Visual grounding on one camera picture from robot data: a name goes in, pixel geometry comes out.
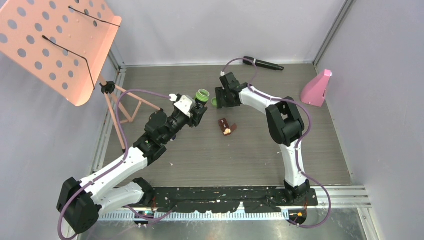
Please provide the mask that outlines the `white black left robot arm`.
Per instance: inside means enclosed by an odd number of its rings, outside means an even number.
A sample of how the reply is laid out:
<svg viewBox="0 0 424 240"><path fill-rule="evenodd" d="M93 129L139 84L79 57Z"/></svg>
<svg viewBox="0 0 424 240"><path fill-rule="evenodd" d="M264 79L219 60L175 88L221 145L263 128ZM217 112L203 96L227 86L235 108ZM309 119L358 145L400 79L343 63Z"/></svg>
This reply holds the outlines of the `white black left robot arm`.
<svg viewBox="0 0 424 240"><path fill-rule="evenodd" d="M148 207L153 202L154 190L146 180L136 178L123 187L117 185L158 160L166 152L166 144L184 126L197 127L208 109L206 104L184 95L173 102L171 115L162 110L152 113L144 134L118 159L80 180L68 178L56 206L60 213L58 229L66 221L78 235L88 231L100 216L118 208L131 204Z"/></svg>

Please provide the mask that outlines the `brown translucent pill container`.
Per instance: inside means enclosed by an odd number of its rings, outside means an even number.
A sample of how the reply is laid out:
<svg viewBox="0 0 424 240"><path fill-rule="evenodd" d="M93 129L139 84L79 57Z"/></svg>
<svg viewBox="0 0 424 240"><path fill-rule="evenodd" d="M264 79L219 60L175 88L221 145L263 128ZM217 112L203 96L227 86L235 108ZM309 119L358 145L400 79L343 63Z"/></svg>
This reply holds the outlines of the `brown translucent pill container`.
<svg viewBox="0 0 424 240"><path fill-rule="evenodd" d="M222 132L222 134L224 135L224 131L226 130L226 129L230 129L231 130L231 134L234 132L234 131L236 131L237 130L237 128L238 128L238 126L237 126L237 124L236 123L234 123L234 124L232 124L232 125L230 125L229 123L228 123L228 121L227 121L227 119L226 118L221 118L221 119L219 119L218 120L218 125L219 125L219 127L220 127L220 130L221 130L221 132Z"/></svg>

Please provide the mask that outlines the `green black pill bottle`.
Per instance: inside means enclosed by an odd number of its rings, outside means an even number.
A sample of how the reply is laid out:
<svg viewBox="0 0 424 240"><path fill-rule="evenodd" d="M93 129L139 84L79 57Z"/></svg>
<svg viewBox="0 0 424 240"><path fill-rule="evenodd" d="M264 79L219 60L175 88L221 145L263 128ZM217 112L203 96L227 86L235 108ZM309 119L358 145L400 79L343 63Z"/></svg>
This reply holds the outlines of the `green black pill bottle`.
<svg viewBox="0 0 424 240"><path fill-rule="evenodd" d="M205 89L199 89L195 93L195 102L198 105L205 106L210 99L210 93Z"/></svg>

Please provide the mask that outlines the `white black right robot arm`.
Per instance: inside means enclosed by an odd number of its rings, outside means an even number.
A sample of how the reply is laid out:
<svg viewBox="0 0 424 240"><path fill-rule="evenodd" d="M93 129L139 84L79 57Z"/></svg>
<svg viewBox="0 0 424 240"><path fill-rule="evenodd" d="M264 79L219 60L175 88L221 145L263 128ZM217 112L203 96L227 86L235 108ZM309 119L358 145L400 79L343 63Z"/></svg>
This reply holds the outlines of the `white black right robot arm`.
<svg viewBox="0 0 424 240"><path fill-rule="evenodd" d="M266 115L272 140L280 147L284 163L283 202L299 205L310 190L305 176L302 137L305 124L291 97L266 94L248 83L240 83L232 72L221 73L222 86L215 88L217 108L250 106Z"/></svg>

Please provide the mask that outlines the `green bottle cap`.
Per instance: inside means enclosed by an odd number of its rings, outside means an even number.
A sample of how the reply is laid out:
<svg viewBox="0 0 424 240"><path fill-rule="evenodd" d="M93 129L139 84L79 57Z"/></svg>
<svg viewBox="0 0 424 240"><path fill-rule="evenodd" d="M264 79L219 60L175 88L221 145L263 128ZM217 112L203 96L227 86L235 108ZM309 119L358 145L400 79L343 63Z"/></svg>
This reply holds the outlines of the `green bottle cap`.
<svg viewBox="0 0 424 240"><path fill-rule="evenodd" d="M214 97L214 98L212 98L212 99L211 99L211 104L212 104L214 107L217 107L217 106L218 106L218 102L217 102L217 98L216 98L216 97Z"/></svg>

